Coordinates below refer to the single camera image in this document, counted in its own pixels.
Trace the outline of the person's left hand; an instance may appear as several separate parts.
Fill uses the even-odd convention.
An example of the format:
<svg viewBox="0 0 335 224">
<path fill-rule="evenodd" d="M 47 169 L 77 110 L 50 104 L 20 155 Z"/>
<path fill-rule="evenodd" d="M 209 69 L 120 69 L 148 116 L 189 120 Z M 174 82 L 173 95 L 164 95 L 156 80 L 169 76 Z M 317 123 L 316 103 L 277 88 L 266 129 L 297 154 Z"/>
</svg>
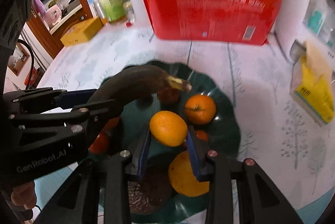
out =
<svg viewBox="0 0 335 224">
<path fill-rule="evenodd" d="M 20 206 L 25 210 L 33 209 L 37 203 L 34 181 L 14 187 L 10 191 L 10 194 L 8 194 L 5 190 L 1 190 L 1 194 L 5 200 L 9 201 L 9 203 L 13 204 L 13 206 Z"/>
</svg>

